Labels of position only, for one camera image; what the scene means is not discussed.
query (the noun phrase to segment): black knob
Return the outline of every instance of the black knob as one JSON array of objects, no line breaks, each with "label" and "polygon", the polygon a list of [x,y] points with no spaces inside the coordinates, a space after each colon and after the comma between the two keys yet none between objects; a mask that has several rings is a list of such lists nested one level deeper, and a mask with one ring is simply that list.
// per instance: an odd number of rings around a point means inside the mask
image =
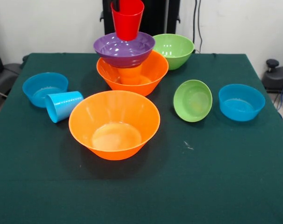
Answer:
[{"label": "black knob", "polygon": [[274,69],[275,67],[279,66],[280,63],[276,59],[268,59],[266,64],[270,69]]}]

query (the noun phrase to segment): plastic cup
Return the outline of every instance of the plastic cup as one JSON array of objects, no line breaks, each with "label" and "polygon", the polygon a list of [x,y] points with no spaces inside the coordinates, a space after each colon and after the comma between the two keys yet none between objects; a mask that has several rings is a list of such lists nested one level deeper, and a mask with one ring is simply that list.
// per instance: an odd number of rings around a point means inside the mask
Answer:
[{"label": "plastic cup", "polygon": [[45,104],[48,115],[53,123],[68,118],[72,110],[83,100],[80,92],[64,92],[47,95]]},{"label": "plastic cup", "polygon": [[141,0],[120,0],[120,11],[117,12],[111,3],[114,29],[118,38],[132,41],[137,37],[144,8]]},{"label": "plastic cup", "polygon": [[119,69],[121,83],[124,85],[139,85],[141,70],[141,64],[134,68]]}]

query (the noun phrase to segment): table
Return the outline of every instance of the table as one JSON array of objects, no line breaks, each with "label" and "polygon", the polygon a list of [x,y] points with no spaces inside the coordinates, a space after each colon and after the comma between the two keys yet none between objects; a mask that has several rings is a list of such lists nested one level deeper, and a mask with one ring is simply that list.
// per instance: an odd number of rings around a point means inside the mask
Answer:
[{"label": "table", "polygon": [[[84,97],[109,90],[96,54],[31,54],[0,113],[0,223],[283,223],[283,121],[246,55],[193,54],[148,98],[160,111],[152,140],[124,161],[103,160],[32,106],[23,82],[46,71]],[[209,115],[181,120],[172,107],[188,79],[213,94]],[[251,85],[266,98],[257,118],[238,123],[219,110],[218,91]]]}]

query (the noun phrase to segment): bowl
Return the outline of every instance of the bowl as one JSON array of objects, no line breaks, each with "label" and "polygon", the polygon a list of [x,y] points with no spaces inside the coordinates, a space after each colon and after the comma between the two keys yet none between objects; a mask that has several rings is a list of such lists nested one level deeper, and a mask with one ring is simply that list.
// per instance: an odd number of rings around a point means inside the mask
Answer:
[{"label": "bowl", "polygon": [[68,79],[62,74],[45,72],[27,79],[22,90],[33,105],[46,108],[45,97],[49,94],[67,92],[68,83]]},{"label": "bowl", "polygon": [[136,92],[149,95],[168,72],[167,60],[158,52],[152,51],[149,57],[134,68],[116,68],[103,58],[97,62],[97,71],[112,90]]},{"label": "bowl", "polygon": [[123,160],[136,154],[157,132],[156,106],[140,94],[105,91],[81,101],[69,118],[73,137],[97,156]]},{"label": "bowl", "polygon": [[243,84],[230,84],[219,91],[221,112],[236,121],[254,119],[265,106],[265,97],[255,88]]},{"label": "bowl", "polygon": [[199,80],[188,80],[177,88],[174,107],[181,119],[188,122],[200,121],[211,110],[211,91],[205,83]]},{"label": "bowl", "polygon": [[194,44],[185,36],[177,34],[159,34],[155,39],[154,50],[161,53],[169,62],[169,70],[181,67],[194,50]]},{"label": "bowl", "polygon": [[108,64],[129,68],[146,60],[154,45],[154,38],[143,32],[138,32],[137,38],[132,41],[123,41],[116,33],[111,33],[96,40],[94,49]]}]

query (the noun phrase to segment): blue cup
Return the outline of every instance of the blue cup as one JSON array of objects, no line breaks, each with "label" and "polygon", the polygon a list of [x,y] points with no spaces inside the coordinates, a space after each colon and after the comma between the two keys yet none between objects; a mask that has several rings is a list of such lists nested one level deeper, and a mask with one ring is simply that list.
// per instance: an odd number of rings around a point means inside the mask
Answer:
[{"label": "blue cup", "polygon": [[50,119],[57,123],[68,118],[72,110],[83,99],[83,96],[78,91],[47,95],[45,104]]}]

